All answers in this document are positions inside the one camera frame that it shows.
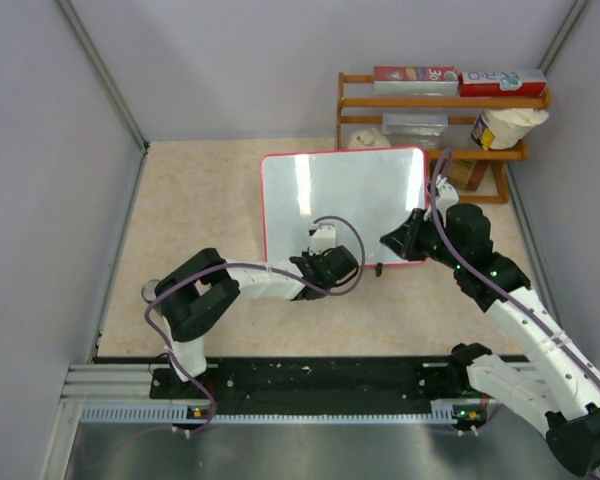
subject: gray wall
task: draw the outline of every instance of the gray wall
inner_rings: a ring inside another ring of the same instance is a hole
[[[549,73],[551,118],[514,169],[567,331],[600,366],[600,2]]]
[[[331,134],[339,71],[536,67],[565,0],[73,0],[149,139]]]
[[[139,153],[50,0],[0,0],[0,479],[35,477]]]

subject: white board with red edge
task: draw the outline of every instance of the white board with red edge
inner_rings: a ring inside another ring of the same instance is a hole
[[[365,265],[413,263],[378,247],[382,235],[403,223],[412,209],[426,205],[427,160],[420,148],[274,154],[262,159],[260,173],[267,261],[298,256],[309,245],[313,219],[338,215],[360,233]],[[360,258],[355,236],[345,225],[332,223],[338,245]]]

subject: red edge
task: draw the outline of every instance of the red edge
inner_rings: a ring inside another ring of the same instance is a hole
[[[427,157],[427,151],[423,150],[420,147],[415,145],[404,145],[401,147],[384,147],[384,148],[366,148],[365,151],[380,151],[380,150],[405,150],[407,148],[415,148],[422,152],[422,158],[424,162],[424,206],[425,208],[429,208],[429,197],[427,196],[427,182],[429,180],[429,157]],[[267,217],[264,214],[264,161],[267,158],[271,157],[288,157],[289,155],[311,155],[317,153],[350,153],[352,151],[357,150],[311,150],[311,151],[301,151],[301,152],[285,152],[285,153],[270,153],[262,157],[260,160],[260,204],[262,208],[262,238],[264,241],[264,261],[268,262],[267,258]],[[422,262],[409,262],[409,263],[384,263],[385,267],[415,267],[418,265],[422,265],[425,261]],[[367,268],[374,268],[375,264],[368,265],[365,263],[364,265]]]

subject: red and white box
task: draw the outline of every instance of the red and white box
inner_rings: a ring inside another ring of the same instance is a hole
[[[539,97],[546,86],[542,70],[460,72],[461,97]]]
[[[458,72],[455,67],[373,67],[373,94],[455,97]]]

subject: perforated metal strip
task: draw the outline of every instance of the perforated metal strip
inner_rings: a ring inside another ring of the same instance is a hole
[[[186,405],[85,405],[83,423],[201,423],[187,418]],[[451,405],[432,405],[431,413],[399,415],[217,415],[219,424],[428,424],[456,423]]]

